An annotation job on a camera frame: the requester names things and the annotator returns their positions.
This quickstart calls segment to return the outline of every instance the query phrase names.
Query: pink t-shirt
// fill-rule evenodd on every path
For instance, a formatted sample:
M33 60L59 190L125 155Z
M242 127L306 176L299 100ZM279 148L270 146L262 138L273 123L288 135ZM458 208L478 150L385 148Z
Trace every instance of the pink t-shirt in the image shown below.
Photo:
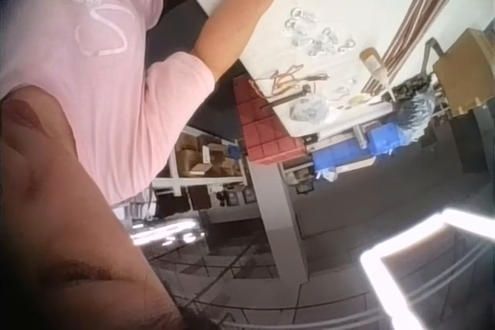
M0 30L0 98L28 85L52 94L81 164L111 205L149 186L214 88L207 66L187 53L145 71L145 34L163 0L11 4Z

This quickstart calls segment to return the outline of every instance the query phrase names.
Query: white shelving unit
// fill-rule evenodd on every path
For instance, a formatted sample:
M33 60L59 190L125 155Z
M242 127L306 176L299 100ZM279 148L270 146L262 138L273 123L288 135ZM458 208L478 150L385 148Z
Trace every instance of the white shelving unit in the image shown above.
M205 133L198 129L186 126L183 129L183 133L192 135L193 137L199 137L200 135L208 135L210 137L216 137L214 135ZM238 146L237 143L228 141L226 139L217 137L222 141L222 145ZM246 173L244 170L244 164L242 159L239 160L239 166L241 167L240 177L226 177L226 178L181 178L179 177L179 170L177 168L176 150L172 151L169 158L170 178L157 178L153 181L153 189L171 189L174 196L180 197L182 187L190 187L194 185L226 185L232 183L242 183L247 185Z

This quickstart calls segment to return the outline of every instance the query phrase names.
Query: red box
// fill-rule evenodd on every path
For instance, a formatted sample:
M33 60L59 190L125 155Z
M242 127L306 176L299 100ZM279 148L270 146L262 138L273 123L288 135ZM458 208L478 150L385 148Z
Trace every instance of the red box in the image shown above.
M288 135L275 112L266 106L267 101L256 94L248 77L234 80L234 92L247 156L252 162L277 164L306 153L302 140Z

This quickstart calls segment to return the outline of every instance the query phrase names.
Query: white table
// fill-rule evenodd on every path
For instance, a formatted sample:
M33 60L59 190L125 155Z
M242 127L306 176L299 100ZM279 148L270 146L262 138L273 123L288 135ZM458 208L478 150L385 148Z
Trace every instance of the white table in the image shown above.
M220 0L197 0L204 10L211 12ZM443 48L449 48L468 27L485 29L493 18L494 0L451 0L442 14L412 53L398 74L395 83L415 75L421 68L424 42L435 37ZM356 79L358 84L353 94L358 94L368 81L370 74L359 60L360 51L373 46L383 54L394 38L411 0L277 0L261 20L241 61L255 79L269 77L275 70L285 71L295 64L304 64L303 76L327 73L330 80L318 82L318 94L330 95L340 84ZM291 45L284 35L284 24L290 11L300 7L316 14L318 30L332 27L339 39L352 36L357 47L344 55L312 58L306 51ZM271 93L271 81L260 83L264 94ZM335 102L335 107L346 104L349 97ZM334 122L318 125L294 121L289 117L290 105L275 108L276 114L292 137L301 137L316 132L334 134L392 111L391 105L357 107L344 111Z

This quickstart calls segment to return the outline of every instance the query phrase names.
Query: white column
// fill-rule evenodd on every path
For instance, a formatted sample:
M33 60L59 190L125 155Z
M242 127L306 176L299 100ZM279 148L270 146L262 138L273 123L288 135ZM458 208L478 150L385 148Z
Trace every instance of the white column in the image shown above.
M306 255L278 166L249 162L249 169L278 276L291 284L307 282Z

